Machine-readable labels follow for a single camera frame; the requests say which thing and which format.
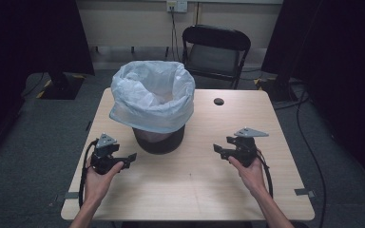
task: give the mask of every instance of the black curtain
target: black curtain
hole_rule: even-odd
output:
[[[281,36],[271,40],[262,67],[279,75],[291,72],[287,77],[304,80],[338,142],[365,168],[365,0],[323,0],[310,14],[316,16],[308,19],[312,23],[295,34],[304,39],[285,45],[292,35],[285,29],[296,27],[297,22],[280,19],[297,18],[287,13],[305,15],[302,9],[307,3],[283,2],[275,28]],[[297,50],[285,60],[291,53],[287,48]]]
[[[28,76],[52,67],[94,75],[75,1],[0,0],[0,127]]]

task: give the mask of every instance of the wall outlet plate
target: wall outlet plate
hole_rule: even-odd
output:
[[[177,11],[177,1],[166,1],[165,2],[165,10],[171,11],[171,8],[174,8],[174,11]]]

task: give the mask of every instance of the black cable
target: black cable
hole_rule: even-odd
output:
[[[274,186],[272,185],[272,177],[271,173],[269,172],[269,166],[266,164],[265,158],[263,157],[260,150],[258,150],[260,155],[257,155],[260,162],[262,163],[263,170],[265,171],[266,181],[268,182],[268,188],[269,188],[269,195],[271,195],[271,198],[274,198]]]
[[[28,96],[38,85],[40,85],[40,83],[41,83],[41,81],[43,80],[43,77],[44,77],[44,73],[45,72],[43,72],[42,74],[41,74],[41,77],[40,77],[40,80],[38,80],[38,82],[34,85],[34,87],[33,88],[31,88],[28,92],[26,92],[25,94],[23,94],[22,95],[22,97],[24,98],[24,97],[26,97],[26,96]]]
[[[289,105],[287,105],[287,106],[274,107],[274,110],[275,110],[275,111],[277,111],[277,110],[282,110],[282,109],[285,109],[285,108],[289,108],[289,107],[297,106],[297,105],[300,105],[300,104],[306,103],[309,99],[310,99],[310,97],[309,97],[309,96],[307,96],[304,100],[300,99],[300,101],[299,101],[299,102],[296,102],[296,103],[293,103],[293,104],[289,104]]]
[[[85,181],[86,181],[86,175],[87,175],[87,170],[88,170],[88,167],[86,167],[87,154],[88,154],[88,151],[90,150],[90,147],[92,145],[96,146],[98,141],[99,140],[97,139],[97,140],[91,142],[85,151],[85,157],[83,159],[83,166],[82,166],[81,184],[79,185],[79,208],[81,208],[83,205],[83,193],[84,193],[84,189],[85,189]]]
[[[302,94],[301,94],[301,100],[303,99],[304,97],[304,94],[305,94],[305,91],[306,90],[303,90]],[[327,204],[327,189],[326,189],[326,186],[325,186],[325,179],[324,179],[324,176],[322,175],[322,171],[321,171],[321,167],[319,166],[318,164],[318,161],[317,161],[317,158],[316,158],[316,155],[314,154],[313,150],[311,149],[311,146],[310,144],[307,142],[305,136],[304,136],[304,133],[301,129],[301,126],[300,126],[300,121],[299,121],[299,115],[298,113],[300,112],[300,107],[301,107],[301,104],[302,103],[299,103],[298,104],[298,111],[296,113],[296,120],[298,122],[298,130],[300,131],[300,134],[301,134],[301,137],[303,138],[304,142],[306,143],[307,145],[307,148],[308,150],[310,151],[312,157],[313,157],[313,160],[314,162],[316,163],[316,167],[318,169],[318,173],[319,173],[319,176],[321,178],[321,183],[322,183],[322,192],[323,192],[323,203],[322,203],[322,210],[321,210],[321,218],[320,218],[320,221],[319,221],[319,226],[318,227],[322,227],[323,223],[324,223],[324,217],[325,217],[325,209],[326,209],[326,204]]]
[[[170,7],[171,20],[174,25],[174,8]],[[176,61],[176,57],[174,56],[174,29],[171,28],[171,53],[173,54],[173,60]]]
[[[173,53],[173,60],[176,61],[176,58],[174,56],[174,40],[175,40],[176,41],[177,58],[179,59],[179,62],[180,62],[181,60],[180,60],[180,54],[179,54],[179,46],[178,46],[178,43],[177,43],[176,24],[175,24],[175,21],[174,21],[174,8],[171,8],[170,11],[171,11],[171,19],[172,19],[172,22],[173,22],[173,27],[171,29],[171,52]]]

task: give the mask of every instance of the hand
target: hand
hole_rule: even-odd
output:
[[[100,175],[94,171],[93,167],[90,167],[90,161],[91,158],[86,162],[88,170],[85,183],[85,202],[72,224],[70,224],[70,228],[89,227],[94,213],[96,213],[97,208],[99,208],[103,198],[106,196],[112,178],[124,166],[124,163],[120,161],[112,166],[108,173]]]
[[[106,196],[109,185],[111,184],[112,178],[120,172],[123,168],[124,163],[122,161],[117,162],[109,171],[104,175],[100,175],[94,171],[93,167],[90,166],[91,158],[86,162],[86,166],[89,167],[86,175],[85,184],[85,201],[101,203],[103,198]]]
[[[237,168],[237,170],[239,170],[242,182],[244,182],[244,185],[250,190],[253,197],[256,198],[261,193],[266,192],[262,174],[262,164],[259,158],[255,158],[247,168],[242,166],[242,164],[232,156],[230,156],[228,160]]]

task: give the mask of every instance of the black chair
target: black chair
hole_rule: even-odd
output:
[[[196,25],[182,33],[182,62],[193,75],[231,82],[237,88],[250,39],[241,31]],[[187,43],[192,44],[188,53]]]

